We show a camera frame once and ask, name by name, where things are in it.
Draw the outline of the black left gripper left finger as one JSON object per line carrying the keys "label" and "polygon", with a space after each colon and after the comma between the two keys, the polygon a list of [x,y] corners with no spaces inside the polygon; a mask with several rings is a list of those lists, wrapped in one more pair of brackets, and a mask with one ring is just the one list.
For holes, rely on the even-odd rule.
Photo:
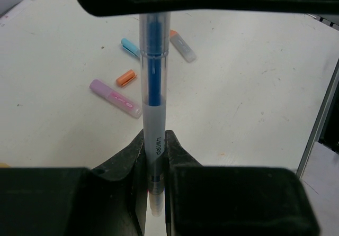
{"label": "black left gripper left finger", "polygon": [[105,180],[95,212],[101,235],[144,235],[147,209],[147,172],[144,132],[92,169]]}

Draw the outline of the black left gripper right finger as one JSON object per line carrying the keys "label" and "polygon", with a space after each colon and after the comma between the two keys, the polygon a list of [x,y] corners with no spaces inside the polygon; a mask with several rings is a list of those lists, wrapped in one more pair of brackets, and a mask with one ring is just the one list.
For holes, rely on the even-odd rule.
{"label": "black left gripper right finger", "polygon": [[175,133],[167,130],[165,133],[165,153],[164,153],[164,183],[165,183],[165,221],[167,235],[176,235],[175,222],[172,222],[173,212],[171,211],[171,201],[175,200],[175,193],[172,193],[172,170],[176,167],[183,167],[191,173],[191,179],[187,186],[181,186],[180,190],[197,192],[199,190],[208,191],[209,183],[203,178],[206,172],[205,167],[198,163],[180,144]]}

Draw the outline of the thin blue ballpoint pen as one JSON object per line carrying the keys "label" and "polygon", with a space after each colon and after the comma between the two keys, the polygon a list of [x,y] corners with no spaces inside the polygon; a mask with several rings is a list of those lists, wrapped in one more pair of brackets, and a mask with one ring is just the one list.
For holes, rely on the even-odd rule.
{"label": "thin blue ballpoint pen", "polygon": [[169,12],[140,15],[139,45],[144,148],[149,205],[158,217],[164,208],[164,151],[166,124]]}

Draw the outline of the pink highlighter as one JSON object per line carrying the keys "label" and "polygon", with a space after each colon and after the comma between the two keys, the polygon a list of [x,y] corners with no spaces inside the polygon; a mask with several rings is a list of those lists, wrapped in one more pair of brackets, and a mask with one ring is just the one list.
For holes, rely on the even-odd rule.
{"label": "pink highlighter", "polygon": [[101,82],[100,80],[98,79],[93,80],[90,83],[90,90],[94,92],[96,95],[99,95],[101,98],[110,102],[112,105],[128,113],[132,117],[136,119],[141,117],[142,109],[137,103],[125,97],[124,95],[117,92],[116,90],[106,85],[105,83]]}

